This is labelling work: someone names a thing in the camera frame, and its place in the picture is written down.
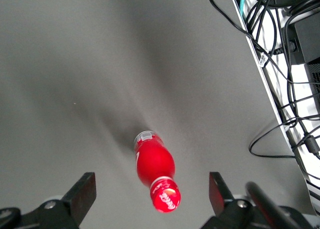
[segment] bottle cap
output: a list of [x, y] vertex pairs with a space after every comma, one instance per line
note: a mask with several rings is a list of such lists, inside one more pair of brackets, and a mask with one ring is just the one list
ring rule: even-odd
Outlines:
[[153, 206], [161, 213], [173, 212], [181, 201], [181, 194], [177, 184], [167, 176], [159, 177], [152, 183], [150, 196]]

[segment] bottle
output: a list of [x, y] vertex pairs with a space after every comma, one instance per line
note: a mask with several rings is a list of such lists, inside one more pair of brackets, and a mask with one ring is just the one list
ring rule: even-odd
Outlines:
[[174, 181], [175, 161], [161, 138], [153, 131], [143, 131], [134, 140], [136, 171], [150, 188], [153, 206], [161, 213], [177, 209], [181, 194]]

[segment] screw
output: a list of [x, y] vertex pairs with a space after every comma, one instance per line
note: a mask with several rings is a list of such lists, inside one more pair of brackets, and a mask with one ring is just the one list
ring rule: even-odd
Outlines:
[[55, 202], [55, 201], [53, 201], [53, 200], [52, 200], [52, 201], [49, 201], [49, 202], [47, 202], [47, 204], [45, 204], [44, 209], [54, 208], [55, 205], [56, 205], [56, 202]]
[[10, 210], [3, 210], [3, 211], [0, 213], [0, 219], [6, 218], [6, 217], [10, 216], [11, 214], [12, 214], [12, 211], [10, 211]]
[[246, 208], [248, 206], [248, 204], [244, 200], [238, 200], [236, 203], [240, 208]]

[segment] bottle label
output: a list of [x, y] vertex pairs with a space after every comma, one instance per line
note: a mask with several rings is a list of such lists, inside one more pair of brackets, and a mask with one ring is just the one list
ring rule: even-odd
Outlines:
[[173, 203], [173, 201], [170, 199], [167, 193], [163, 192], [162, 194], [159, 195], [160, 199], [162, 202], [164, 202], [169, 210], [173, 210], [176, 208], [176, 205]]

